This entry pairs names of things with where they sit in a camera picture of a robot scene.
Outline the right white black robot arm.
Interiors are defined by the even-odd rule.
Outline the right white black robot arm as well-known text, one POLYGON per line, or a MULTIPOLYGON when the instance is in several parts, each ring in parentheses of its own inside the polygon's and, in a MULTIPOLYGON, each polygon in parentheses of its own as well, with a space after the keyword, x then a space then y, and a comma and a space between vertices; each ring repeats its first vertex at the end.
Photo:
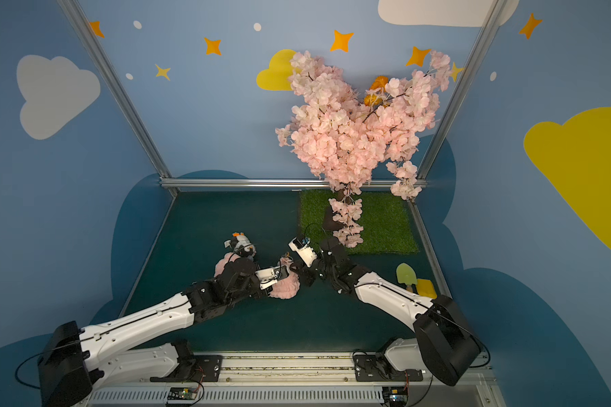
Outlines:
POLYGON ((412 329, 422 363, 440 382, 456 385, 485 350, 452 298, 424 297, 386 281, 351 260, 335 237, 322 241, 319 251, 298 237, 289 247, 300 257, 291 270, 301 278, 319 277, 336 292, 373 305, 412 329))

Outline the pink fluffy knitted bag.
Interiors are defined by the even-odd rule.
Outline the pink fluffy knitted bag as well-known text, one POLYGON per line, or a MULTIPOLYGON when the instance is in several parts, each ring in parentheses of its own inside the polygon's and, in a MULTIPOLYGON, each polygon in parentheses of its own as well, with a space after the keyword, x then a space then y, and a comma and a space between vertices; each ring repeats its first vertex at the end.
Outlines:
MULTIPOLYGON (((227 264, 227 262, 234 262, 236 259, 239 259, 237 254, 225 254, 224 257, 216 263, 214 276, 219 276, 224 271, 224 266, 227 264)), ((299 277, 295 272, 290 271, 289 275, 285 279, 271 286, 271 291, 269 292, 268 296, 270 298, 291 299, 297 295, 299 289, 299 277)))

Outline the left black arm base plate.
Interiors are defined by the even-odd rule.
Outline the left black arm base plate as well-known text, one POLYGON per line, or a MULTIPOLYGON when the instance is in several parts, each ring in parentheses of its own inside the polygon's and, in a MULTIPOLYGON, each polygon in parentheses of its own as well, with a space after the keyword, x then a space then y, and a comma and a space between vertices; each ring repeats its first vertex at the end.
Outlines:
POLYGON ((151 383, 217 383, 222 368, 222 355, 190 355, 180 357, 178 366, 168 375, 152 377, 151 383))

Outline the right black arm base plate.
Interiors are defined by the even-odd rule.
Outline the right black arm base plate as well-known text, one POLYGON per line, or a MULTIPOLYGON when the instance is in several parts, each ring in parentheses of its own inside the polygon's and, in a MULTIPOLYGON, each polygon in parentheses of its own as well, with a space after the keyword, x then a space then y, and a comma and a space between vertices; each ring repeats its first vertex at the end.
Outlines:
POLYGON ((421 370, 397 371, 384 356, 356 353, 351 356, 358 382, 422 382, 421 370))

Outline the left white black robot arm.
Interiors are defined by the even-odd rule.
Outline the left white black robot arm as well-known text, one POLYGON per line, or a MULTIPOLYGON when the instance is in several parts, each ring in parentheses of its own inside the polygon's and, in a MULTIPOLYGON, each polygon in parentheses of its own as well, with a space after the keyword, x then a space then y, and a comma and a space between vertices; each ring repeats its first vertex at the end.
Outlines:
POLYGON ((83 328, 76 322, 57 327, 37 358, 42 405, 73 406, 94 390, 137 379, 198 383, 205 373, 187 341, 159 349, 141 344, 219 317, 244 299, 263 297, 283 273, 238 258, 220 275, 132 315, 83 328))

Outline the white orange duck plush charm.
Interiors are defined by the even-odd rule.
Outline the white orange duck plush charm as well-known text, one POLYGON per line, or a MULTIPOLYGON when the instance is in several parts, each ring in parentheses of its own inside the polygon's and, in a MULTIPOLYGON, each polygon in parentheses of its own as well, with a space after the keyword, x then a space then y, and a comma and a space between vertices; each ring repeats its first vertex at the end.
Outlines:
POLYGON ((232 237, 224 242, 224 247, 231 249, 239 257, 253 258, 256 255, 256 246, 242 232, 234 232, 232 237))

